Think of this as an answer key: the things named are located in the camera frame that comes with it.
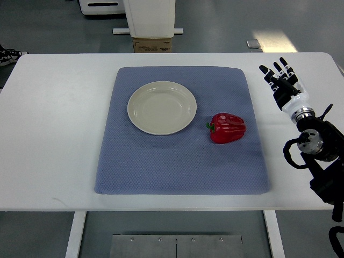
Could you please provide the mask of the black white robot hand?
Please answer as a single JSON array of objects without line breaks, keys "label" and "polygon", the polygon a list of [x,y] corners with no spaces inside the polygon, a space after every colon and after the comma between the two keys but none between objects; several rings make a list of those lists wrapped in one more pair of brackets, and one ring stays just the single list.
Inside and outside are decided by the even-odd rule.
[{"label": "black white robot hand", "polygon": [[288,114],[293,123],[303,117],[314,116],[315,112],[309,105],[309,95],[293,68],[283,57],[273,65],[275,70],[264,65],[260,65],[259,69],[273,91],[278,108]]}]

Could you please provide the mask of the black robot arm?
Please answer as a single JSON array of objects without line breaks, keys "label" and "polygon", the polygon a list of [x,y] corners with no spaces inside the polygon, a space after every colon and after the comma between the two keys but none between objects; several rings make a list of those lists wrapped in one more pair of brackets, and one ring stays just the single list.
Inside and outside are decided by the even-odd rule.
[{"label": "black robot arm", "polygon": [[330,104],[321,116],[304,107],[295,115],[300,136],[297,146],[303,165],[313,176],[310,188],[323,202],[333,205],[332,219],[341,222],[343,217],[343,134],[325,120],[332,108]]}]

